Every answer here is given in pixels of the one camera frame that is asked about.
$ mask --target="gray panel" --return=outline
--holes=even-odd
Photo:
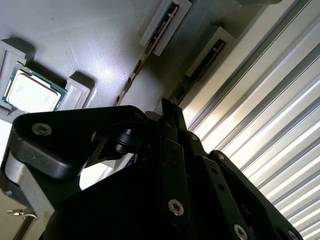
[[[8,38],[0,41],[0,99],[8,86],[10,76],[17,62],[22,64],[32,60],[35,50],[32,45],[19,38]],[[0,101],[0,119],[12,123],[22,111],[11,112],[11,105]]]

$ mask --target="black plastic part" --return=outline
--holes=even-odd
[[[107,136],[147,123],[136,107],[119,106],[24,114],[16,118],[8,140],[12,154],[54,179],[79,176],[90,157],[93,133]],[[52,133],[37,135],[32,126],[47,124]]]

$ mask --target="black metal bracket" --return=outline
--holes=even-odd
[[[50,199],[55,213],[48,234],[55,235],[58,228],[68,235],[72,228],[77,236],[86,236],[82,215],[73,208],[99,202],[112,209],[102,209],[102,215],[90,209],[81,212],[95,236],[101,224],[88,221],[113,219],[138,236],[156,231],[162,237],[203,239],[213,228],[217,239],[284,240],[290,239],[291,231],[302,240],[227,156],[205,152],[200,139],[187,130],[181,108],[161,102],[161,117],[153,120],[133,106],[119,106],[25,114],[14,121],[5,158],[10,153],[23,163]],[[39,123],[49,126],[50,133],[34,131]],[[83,168],[126,153],[136,154],[136,163],[80,191]],[[18,195],[29,204],[19,186],[6,179],[6,163],[4,159],[1,189],[11,186],[12,197]],[[121,235],[127,238],[129,233]]]

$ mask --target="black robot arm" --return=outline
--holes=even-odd
[[[134,164],[81,191],[96,163]],[[0,187],[47,221],[44,240],[302,240],[222,152],[207,154],[181,108],[133,106],[25,114],[12,126]]]

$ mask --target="gray plastic holder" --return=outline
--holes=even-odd
[[[179,6],[179,9],[153,50],[153,53],[157,56],[160,56],[162,51],[165,49],[169,40],[175,33],[182,19],[187,14],[189,8],[191,7],[191,2],[189,2],[188,0],[162,0],[160,6],[156,10],[153,18],[151,19],[148,27],[146,28],[144,34],[142,35],[139,41],[139,44],[142,46],[148,45],[152,35],[157,29],[158,24],[166,14],[171,3],[177,4]]]
[[[0,99],[6,91],[16,63],[25,65],[33,59],[34,54],[34,47],[19,38],[13,37],[0,41]],[[24,114],[23,111],[13,110],[10,104],[0,101],[0,119],[12,123],[16,117]]]
[[[58,110],[82,109],[89,100],[91,87],[93,82],[87,76],[75,72],[67,82],[65,89],[67,90]]]

